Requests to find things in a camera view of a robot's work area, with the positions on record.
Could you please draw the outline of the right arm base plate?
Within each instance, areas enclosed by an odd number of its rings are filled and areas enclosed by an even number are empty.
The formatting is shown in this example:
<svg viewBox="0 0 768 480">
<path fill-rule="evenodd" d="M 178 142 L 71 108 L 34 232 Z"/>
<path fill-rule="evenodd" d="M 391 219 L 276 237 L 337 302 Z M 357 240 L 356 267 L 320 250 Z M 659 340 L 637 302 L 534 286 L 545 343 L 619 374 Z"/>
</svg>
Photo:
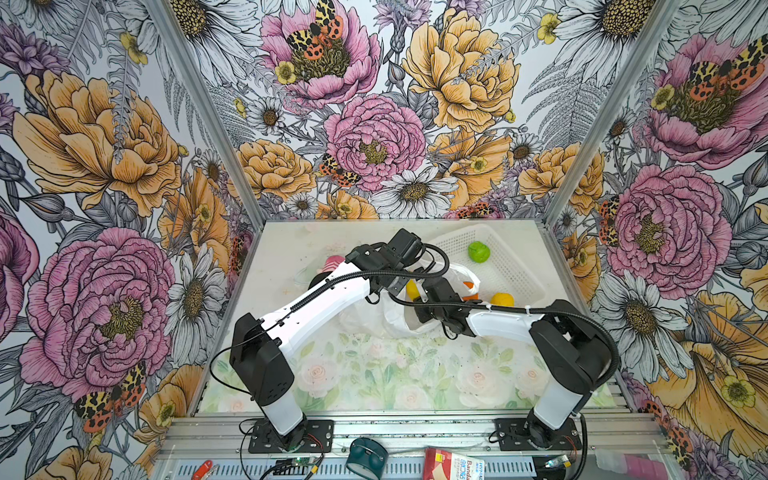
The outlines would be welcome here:
<svg viewBox="0 0 768 480">
<path fill-rule="evenodd" d="M 582 447 L 581 436 L 570 419 L 559 429 L 551 429 L 538 420 L 497 418 L 488 441 L 501 451 L 578 451 Z"/>
</svg>

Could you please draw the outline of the white plastic bag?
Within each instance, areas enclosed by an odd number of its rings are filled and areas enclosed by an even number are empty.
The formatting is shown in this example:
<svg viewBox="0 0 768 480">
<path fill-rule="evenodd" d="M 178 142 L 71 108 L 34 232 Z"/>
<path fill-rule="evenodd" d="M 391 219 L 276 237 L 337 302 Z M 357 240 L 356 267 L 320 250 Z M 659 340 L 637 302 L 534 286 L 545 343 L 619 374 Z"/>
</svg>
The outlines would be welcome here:
<svg viewBox="0 0 768 480">
<path fill-rule="evenodd" d="M 452 265 L 447 280 L 461 297 L 467 293 L 464 281 L 473 282 L 480 291 L 479 278 L 463 265 Z M 379 338 L 410 338 L 439 327 L 437 320 L 422 324 L 413 308 L 393 302 L 387 294 L 375 305 L 365 300 L 356 303 L 339 313 L 336 319 L 345 333 L 370 334 Z"/>
</svg>

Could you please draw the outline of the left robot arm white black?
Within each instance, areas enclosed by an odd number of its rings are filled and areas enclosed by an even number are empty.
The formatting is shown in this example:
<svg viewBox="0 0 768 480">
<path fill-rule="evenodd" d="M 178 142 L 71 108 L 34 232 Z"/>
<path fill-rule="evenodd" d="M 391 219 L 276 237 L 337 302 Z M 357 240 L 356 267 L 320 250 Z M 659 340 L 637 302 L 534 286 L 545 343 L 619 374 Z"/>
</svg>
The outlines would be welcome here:
<svg viewBox="0 0 768 480">
<path fill-rule="evenodd" d="M 289 358 L 346 308 L 400 291 L 427 252 L 420 237 L 400 229 L 387 242 L 354 248 L 288 305 L 261 316 L 248 312 L 236 321 L 229 365 L 286 449 L 301 442 L 307 424 L 291 392 L 295 375 Z"/>
</svg>

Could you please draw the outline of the yellow toy fruit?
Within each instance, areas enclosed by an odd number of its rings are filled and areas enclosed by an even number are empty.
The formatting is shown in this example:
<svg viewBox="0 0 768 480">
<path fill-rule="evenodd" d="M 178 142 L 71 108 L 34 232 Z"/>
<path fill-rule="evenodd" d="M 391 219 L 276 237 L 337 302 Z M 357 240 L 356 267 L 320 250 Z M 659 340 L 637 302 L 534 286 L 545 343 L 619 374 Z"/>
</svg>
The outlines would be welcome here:
<svg viewBox="0 0 768 480">
<path fill-rule="evenodd" d="M 498 292 L 491 297 L 490 303 L 494 306 L 514 307 L 515 298 L 509 293 Z"/>
</svg>

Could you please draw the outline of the green toy fruit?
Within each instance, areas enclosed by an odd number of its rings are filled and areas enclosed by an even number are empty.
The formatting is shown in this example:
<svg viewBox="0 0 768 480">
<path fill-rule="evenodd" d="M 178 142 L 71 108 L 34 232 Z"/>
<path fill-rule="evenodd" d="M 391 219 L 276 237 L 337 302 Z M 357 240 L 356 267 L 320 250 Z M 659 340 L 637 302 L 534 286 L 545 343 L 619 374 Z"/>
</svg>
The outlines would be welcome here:
<svg viewBox="0 0 768 480">
<path fill-rule="evenodd" d="M 489 260 L 491 249 L 481 241 L 474 241 L 468 245 L 467 254 L 473 262 L 482 264 Z"/>
</svg>

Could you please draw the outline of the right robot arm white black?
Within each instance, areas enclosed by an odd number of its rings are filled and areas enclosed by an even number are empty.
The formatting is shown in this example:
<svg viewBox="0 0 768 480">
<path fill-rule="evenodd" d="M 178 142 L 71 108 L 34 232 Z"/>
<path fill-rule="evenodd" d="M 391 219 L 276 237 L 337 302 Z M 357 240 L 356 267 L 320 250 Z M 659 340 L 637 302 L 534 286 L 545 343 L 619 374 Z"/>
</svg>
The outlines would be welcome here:
<svg viewBox="0 0 768 480">
<path fill-rule="evenodd" d="M 537 449 L 549 449 L 569 418 L 616 372 L 620 354 L 606 328 L 567 300 L 547 307 L 496 305 L 464 300 L 444 279 L 424 282 L 410 303 L 419 321 L 440 322 L 456 336 L 499 337 L 535 346 L 550 380 L 512 435 Z"/>
</svg>

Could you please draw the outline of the yellow toy banana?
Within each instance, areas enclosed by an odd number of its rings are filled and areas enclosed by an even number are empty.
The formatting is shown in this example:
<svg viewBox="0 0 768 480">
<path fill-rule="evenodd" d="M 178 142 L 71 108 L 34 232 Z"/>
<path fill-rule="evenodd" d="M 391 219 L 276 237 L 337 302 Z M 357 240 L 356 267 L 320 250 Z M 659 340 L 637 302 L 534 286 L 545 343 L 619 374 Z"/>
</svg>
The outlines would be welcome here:
<svg viewBox="0 0 768 480">
<path fill-rule="evenodd" d="M 406 295 L 411 301 L 416 301 L 421 297 L 418 284 L 414 280 L 410 280 L 406 284 Z"/>
</svg>

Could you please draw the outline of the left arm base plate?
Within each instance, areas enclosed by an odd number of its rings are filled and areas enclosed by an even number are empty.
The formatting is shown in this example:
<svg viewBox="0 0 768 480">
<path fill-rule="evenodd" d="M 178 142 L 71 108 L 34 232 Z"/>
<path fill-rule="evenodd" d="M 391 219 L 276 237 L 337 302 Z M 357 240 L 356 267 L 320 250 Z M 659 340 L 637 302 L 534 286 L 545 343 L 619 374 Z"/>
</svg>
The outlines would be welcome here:
<svg viewBox="0 0 768 480">
<path fill-rule="evenodd" d="M 249 434 L 247 450 L 251 454 L 329 453 L 334 428 L 333 420 L 304 419 L 292 431 L 280 435 L 268 420 L 261 420 Z"/>
</svg>

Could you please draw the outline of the orange toy fruit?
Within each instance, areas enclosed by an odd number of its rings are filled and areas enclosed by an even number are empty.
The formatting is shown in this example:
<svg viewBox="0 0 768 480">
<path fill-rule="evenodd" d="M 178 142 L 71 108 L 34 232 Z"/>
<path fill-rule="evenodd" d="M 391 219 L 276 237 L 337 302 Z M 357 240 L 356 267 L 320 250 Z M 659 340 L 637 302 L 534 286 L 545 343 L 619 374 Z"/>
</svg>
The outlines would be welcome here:
<svg viewBox="0 0 768 480">
<path fill-rule="evenodd" d="M 462 297 L 464 301 L 473 301 L 479 299 L 479 290 L 473 282 L 464 281 L 464 286 L 467 288 L 467 293 Z"/>
</svg>

